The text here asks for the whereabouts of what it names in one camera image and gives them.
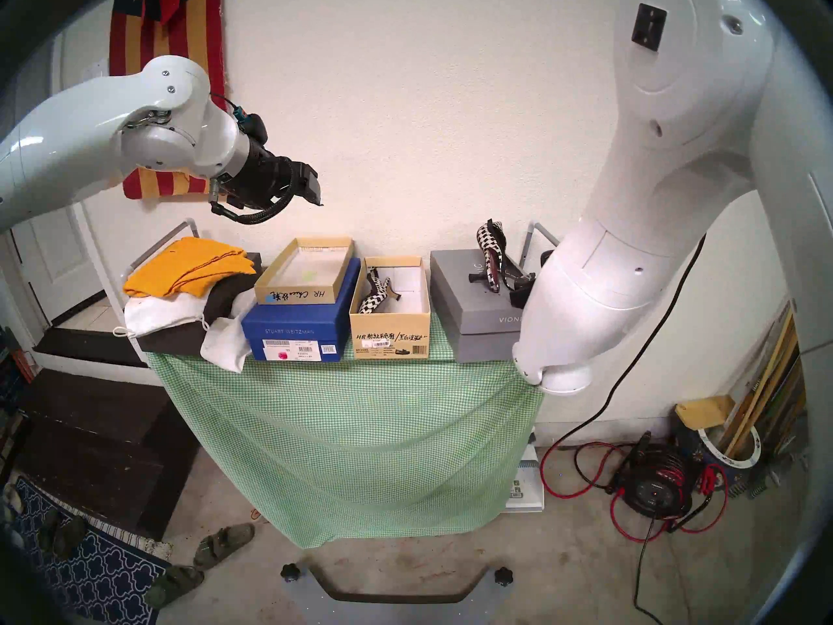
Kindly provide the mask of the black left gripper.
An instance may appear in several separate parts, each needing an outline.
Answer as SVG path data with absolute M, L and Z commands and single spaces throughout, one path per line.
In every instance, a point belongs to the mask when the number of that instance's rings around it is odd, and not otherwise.
M 321 186 L 315 169 L 306 163 L 273 155 L 248 137 L 249 152 L 241 170 L 220 176 L 226 203 L 233 208 L 272 208 L 280 202 L 304 198 L 321 207 Z

